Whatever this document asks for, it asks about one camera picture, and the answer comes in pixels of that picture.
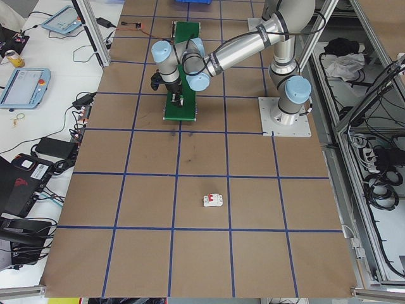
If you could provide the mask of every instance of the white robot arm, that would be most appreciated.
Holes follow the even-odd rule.
[[[190,88],[202,91],[209,86],[211,77],[265,48],[275,46],[269,73],[280,92],[278,107],[281,112],[274,114],[279,115],[279,122],[292,124],[311,92],[306,79],[294,76],[297,73],[294,34],[308,24],[314,10],[315,0],[267,0],[262,22],[255,29],[231,38],[207,55],[200,38],[173,45],[168,41],[159,41],[153,45],[152,54],[161,83],[173,93],[173,101],[178,102],[182,98],[178,65],[183,66]]]

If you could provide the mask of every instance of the grid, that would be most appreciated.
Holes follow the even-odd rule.
[[[202,22],[202,34],[204,23],[219,22],[219,39],[202,38],[220,43],[234,22],[246,26],[246,17],[259,17],[262,1],[210,5],[127,1],[121,19],[146,18],[152,35],[172,20]],[[229,18],[246,7],[247,14]],[[162,122],[157,109],[165,89],[148,88],[154,41],[117,32],[44,273],[47,296],[349,296],[355,280],[316,135],[268,139],[261,133],[257,97],[277,93],[266,81],[271,52],[231,68],[213,90],[198,94],[196,123]],[[239,88],[234,83],[241,76],[253,81]],[[221,190],[221,209],[196,206],[208,189]],[[148,193],[157,207],[144,203]],[[305,211],[303,203],[316,209]],[[99,249],[89,260],[93,245]],[[86,271],[72,270],[73,260]],[[61,270],[82,276],[72,283],[68,275],[60,278]],[[84,273],[91,271],[98,279],[89,284]],[[153,283],[143,284],[143,277]]]

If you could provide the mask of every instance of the white cable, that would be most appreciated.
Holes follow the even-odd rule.
[[[351,229],[348,225],[342,224],[342,226],[345,227],[345,228],[347,228],[347,229],[349,229],[354,238],[358,238],[357,235],[354,233],[353,229]]]

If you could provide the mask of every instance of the electronic device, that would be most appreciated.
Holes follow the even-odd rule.
[[[26,217],[37,201],[38,193],[51,178],[52,170],[53,162],[30,155],[19,154],[11,163],[0,156],[2,183],[12,188],[8,197],[1,196],[3,212]]]
[[[0,217],[0,271],[36,264],[51,226],[48,221]]]
[[[6,51],[9,49],[21,54],[29,38],[30,36],[24,33],[9,30],[8,28],[2,27],[0,24],[0,57],[4,57]]]
[[[0,96],[0,108],[32,109],[44,97],[51,79],[47,68],[16,68]]]
[[[73,6],[65,6],[55,15],[47,19],[41,27],[53,32],[67,35],[82,25],[80,18]]]
[[[10,244],[9,241],[0,239],[0,271],[9,269],[13,265],[11,253],[8,252],[11,250]]]

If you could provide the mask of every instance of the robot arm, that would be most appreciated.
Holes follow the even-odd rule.
[[[158,81],[166,85],[174,98],[176,95],[181,96],[181,80],[177,65],[182,65],[190,88],[194,91],[203,91],[209,86],[211,77],[275,45],[270,75],[280,95],[284,96],[286,85],[284,80],[293,75],[296,69],[295,36],[289,33],[300,32],[310,21],[314,10],[315,0],[267,0],[262,22],[255,29],[230,39],[207,55],[204,54],[200,38],[174,45],[167,41],[159,41],[152,47],[153,58],[159,69],[159,75],[155,77],[161,77]],[[294,108],[295,111],[295,108],[300,109],[301,105],[287,108],[289,110]]]

